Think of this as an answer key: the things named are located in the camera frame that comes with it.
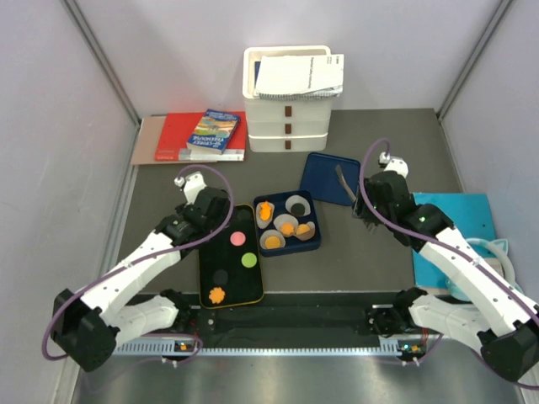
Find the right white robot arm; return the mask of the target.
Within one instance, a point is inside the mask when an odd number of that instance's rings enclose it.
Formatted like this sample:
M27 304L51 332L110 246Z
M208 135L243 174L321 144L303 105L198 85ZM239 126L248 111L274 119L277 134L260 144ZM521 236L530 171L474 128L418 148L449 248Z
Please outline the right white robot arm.
M393 312L405 333L426 327L479 354L499 377L518 382L538 363L538 304L497 274L436 205L417 204L405 177L384 171L359 178L355 214L383 225L434 264L472 302L458 308L419 288L403 292Z

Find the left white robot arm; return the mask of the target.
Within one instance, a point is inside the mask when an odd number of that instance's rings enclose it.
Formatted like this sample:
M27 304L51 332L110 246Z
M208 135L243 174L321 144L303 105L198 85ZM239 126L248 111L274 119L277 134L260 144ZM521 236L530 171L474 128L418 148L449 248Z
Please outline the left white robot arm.
M154 330L185 332L191 322L179 294L166 290L139 305L131 299L165 269L216 236L232 215L223 189L204 187L161 219L144 242L97 284L63 290L53 303L51 340L84 371L101 367L116 348Z

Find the grey metal tongs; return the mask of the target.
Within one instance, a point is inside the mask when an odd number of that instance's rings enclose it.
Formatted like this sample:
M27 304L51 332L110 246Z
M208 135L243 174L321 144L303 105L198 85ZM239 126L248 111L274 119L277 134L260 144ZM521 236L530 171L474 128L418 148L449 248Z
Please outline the grey metal tongs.
M344 177L344 173L342 171L342 167L340 165L337 165L335 167L335 173L336 173L336 176L338 178L338 182L339 182L340 186L343 188L343 190L345 191L345 193L349 197L350 201L352 202L352 205L354 205L356 200L357 200L356 193L351 189L351 187L346 182L346 179Z

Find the orange round cookie bottom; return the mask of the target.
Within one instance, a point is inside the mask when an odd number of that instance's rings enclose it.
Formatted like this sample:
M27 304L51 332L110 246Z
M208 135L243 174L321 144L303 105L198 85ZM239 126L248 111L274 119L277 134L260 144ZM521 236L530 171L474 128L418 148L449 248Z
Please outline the orange round cookie bottom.
M269 236L264 241L266 249L276 249L281 247L281 240L277 236Z

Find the orange flower cookie top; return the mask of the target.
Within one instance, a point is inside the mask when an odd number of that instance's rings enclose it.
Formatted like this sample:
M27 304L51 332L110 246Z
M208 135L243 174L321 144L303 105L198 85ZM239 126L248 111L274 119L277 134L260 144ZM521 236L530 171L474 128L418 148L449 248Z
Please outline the orange flower cookie top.
M268 201L260 204L259 218L262 221L270 221L273 214L273 206Z

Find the blue cookie tin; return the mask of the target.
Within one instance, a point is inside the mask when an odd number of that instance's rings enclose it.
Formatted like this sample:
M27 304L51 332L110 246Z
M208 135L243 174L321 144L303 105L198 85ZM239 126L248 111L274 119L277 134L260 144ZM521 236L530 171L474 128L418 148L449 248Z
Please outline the blue cookie tin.
M265 229L258 228L256 218L255 218L259 241L262 234L265 231L271 230L271 229L276 230L273 224L276 216L282 215L282 214L290 215L290 213L286 210L285 202L293 194L299 194L300 196L306 198L309 201L311 205L312 213L309 216L297 218L297 220L299 224L312 221L316 226L316 233L312 239L307 240L307 241L300 241L295 236L285 237L286 246L280 249L265 251L260 247L260 252L264 257L272 258L272 257L283 256L283 255L292 254L292 253L304 253L304 252L316 250L320 247L321 234L320 234L319 226L318 226L318 218L317 218L317 214L314 208L314 203L312 201L312 196L307 190L296 190L296 191L290 191L290 192L284 192L284 193L278 193L278 194L267 194L267 195L258 196L253 200L253 207L255 210L256 210L257 204L265 200L268 200L270 203L272 203L275 206L275 213L274 213L273 221Z

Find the blue tin lid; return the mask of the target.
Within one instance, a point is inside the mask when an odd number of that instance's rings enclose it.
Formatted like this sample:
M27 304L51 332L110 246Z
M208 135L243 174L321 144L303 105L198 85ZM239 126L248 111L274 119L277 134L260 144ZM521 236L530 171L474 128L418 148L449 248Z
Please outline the blue tin lid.
M307 190L313 199L335 205L351 206L352 202L340 186L335 167L340 165L346 182L356 193L360 174L357 160L311 152L303 169L300 189Z

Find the orange small flower cookie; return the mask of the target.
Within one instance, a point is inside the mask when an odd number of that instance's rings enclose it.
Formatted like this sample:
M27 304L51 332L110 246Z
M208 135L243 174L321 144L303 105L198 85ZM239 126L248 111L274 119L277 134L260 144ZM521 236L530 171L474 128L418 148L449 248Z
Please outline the orange small flower cookie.
M308 233L312 228L308 224L300 224L296 229L298 236Z

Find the orange round cookie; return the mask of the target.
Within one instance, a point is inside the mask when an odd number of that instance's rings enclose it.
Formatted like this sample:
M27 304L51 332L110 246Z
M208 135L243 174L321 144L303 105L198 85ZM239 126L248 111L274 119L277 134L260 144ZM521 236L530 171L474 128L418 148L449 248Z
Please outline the orange round cookie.
M292 223L289 223L289 222L283 223L281 225L281 227L280 227L280 232L285 237L290 237L290 236L294 235L295 231L296 231L295 226Z
M264 241L266 249L276 249L281 247L281 240L277 236L269 236Z

